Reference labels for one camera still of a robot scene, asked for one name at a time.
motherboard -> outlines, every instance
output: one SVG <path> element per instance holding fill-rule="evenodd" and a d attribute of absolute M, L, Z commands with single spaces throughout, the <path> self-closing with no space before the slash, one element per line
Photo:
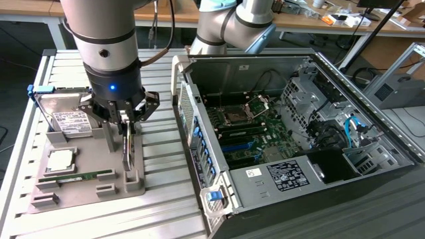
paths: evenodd
<path fill-rule="evenodd" d="M 245 104 L 206 107 L 230 170 L 290 158 L 301 150 L 262 95 Z"/>

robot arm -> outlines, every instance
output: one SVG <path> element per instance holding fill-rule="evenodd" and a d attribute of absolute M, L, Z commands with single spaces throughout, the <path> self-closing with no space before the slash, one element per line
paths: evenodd
<path fill-rule="evenodd" d="M 119 134 L 129 122 L 146 120 L 159 104 L 139 80 L 133 10 L 151 0 L 61 0 L 69 30 L 79 51 L 91 95 L 78 108 L 101 123 L 114 123 Z M 142 100 L 146 103 L 134 110 Z"/>
<path fill-rule="evenodd" d="M 257 54 L 275 30 L 273 0 L 202 0 L 197 37 L 190 54 L 225 54 L 225 43 Z"/>

warning label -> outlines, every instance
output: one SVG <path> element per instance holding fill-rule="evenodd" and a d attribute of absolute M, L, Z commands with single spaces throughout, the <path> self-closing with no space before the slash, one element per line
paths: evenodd
<path fill-rule="evenodd" d="M 301 171 L 297 161 L 294 160 L 269 165 L 266 169 L 279 191 L 286 191 L 310 184 Z"/>
<path fill-rule="evenodd" d="M 53 113 L 59 130 L 63 134 L 86 133 L 91 131 L 86 114 L 81 111 Z"/>

electronic equipment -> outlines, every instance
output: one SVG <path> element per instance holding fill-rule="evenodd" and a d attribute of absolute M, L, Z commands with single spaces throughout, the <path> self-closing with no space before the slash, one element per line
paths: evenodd
<path fill-rule="evenodd" d="M 357 7 L 365 7 L 366 10 L 362 12 L 362 15 L 370 21 L 378 21 L 381 18 L 371 13 L 374 8 L 390 9 L 395 6 L 398 0 L 359 0 Z"/>
<path fill-rule="evenodd" d="M 319 53 L 179 62 L 174 104 L 209 238 L 353 200 L 422 161 Z"/>

slatted metal surface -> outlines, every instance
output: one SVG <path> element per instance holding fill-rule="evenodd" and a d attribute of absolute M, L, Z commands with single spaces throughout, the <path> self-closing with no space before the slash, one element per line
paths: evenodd
<path fill-rule="evenodd" d="M 139 50 L 141 60 L 157 50 Z M 46 122 L 35 113 L 18 171 L 18 197 L 13 198 L 14 219 L 8 235 L 18 239 L 39 238 L 206 238 L 190 182 L 182 143 L 170 102 L 171 57 L 185 54 L 174 49 L 154 64 L 142 68 L 142 84 L 159 92 L 161 106 L 142 124 L 145 186 L 142 196 L 26 214 L 35 171 L 45 142 Z M 77 51 L 58 51 L 50 68 L 49 85 L 85 87 L 87 80 Z"/>

